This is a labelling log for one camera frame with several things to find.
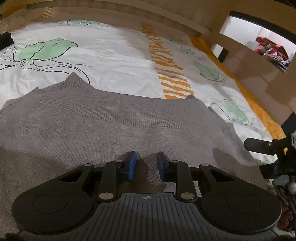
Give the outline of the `grey knitted sweater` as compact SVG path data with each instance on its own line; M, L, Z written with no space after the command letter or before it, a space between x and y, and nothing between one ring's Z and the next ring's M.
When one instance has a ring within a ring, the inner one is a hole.
M139 162L123 192L172 192L156 157L191 167L209 163L266 188L258 160L232 124L194 96L157 99L95 89L72 73L63 82L35 88L1 109L1 235L16 232L15 198L26 190L92 163L101 166L135 151Z

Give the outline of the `red patterned clothes pile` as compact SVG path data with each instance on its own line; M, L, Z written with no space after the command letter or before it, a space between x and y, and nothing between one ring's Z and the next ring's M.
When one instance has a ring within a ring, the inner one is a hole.
M257 37L256 42L258 42L259 46L255 52L263 56L282 72L286 72L290 61L285 48L266 37Z

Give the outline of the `wooden side cabinet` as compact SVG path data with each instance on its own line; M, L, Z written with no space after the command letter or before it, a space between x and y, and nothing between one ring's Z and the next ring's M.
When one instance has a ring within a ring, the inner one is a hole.
M283 125L295 113L295 60L286 72L241 43L220 33L232 11L256 17L295 34L295 9L276 1L220 1L212 27L212 43L228 51L223 65Z

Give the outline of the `white leaf-print bed sheet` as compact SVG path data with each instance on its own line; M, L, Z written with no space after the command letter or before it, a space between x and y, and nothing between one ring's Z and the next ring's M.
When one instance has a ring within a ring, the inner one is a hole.
M166 102L192 94L241 141L283 138L252 95L201 49L135 16L22 9L1 20L14 43L1 51L1 104L76 73L96 89Z

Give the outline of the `wooden bed headboard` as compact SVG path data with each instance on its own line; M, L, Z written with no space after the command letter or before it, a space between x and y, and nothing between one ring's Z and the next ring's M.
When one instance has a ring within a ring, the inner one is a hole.
M130 14L162 23L187 34L210 40L211 31L202 26L198 16L200 1L1 1L1 17L19 9L88 8L106 14Z

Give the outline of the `black garment on bed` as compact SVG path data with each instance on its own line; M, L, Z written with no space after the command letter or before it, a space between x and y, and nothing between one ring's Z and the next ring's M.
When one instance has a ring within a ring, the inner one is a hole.
M14 40L11 36L11 33L5 32L0 34L0 50L9 47L12 44L14 44Z

